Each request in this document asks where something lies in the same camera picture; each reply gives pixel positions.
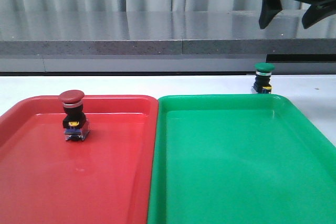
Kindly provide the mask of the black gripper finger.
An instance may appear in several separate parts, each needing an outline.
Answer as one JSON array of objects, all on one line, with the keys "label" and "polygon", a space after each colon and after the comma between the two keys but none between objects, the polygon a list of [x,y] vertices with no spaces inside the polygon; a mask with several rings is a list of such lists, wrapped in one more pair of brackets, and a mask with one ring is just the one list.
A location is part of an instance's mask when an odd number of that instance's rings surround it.
[{"label": "black gripper finger", "polygon": [[302,25],[304,29],[308,29],[319,21],[335,14],[335,1],[311,5],[302,17]]},{"label": "black gripper finger", "polygon": [[282,11],[281,0],[262,0],[259,17],[260,29],[265,29],[273,18]]}]

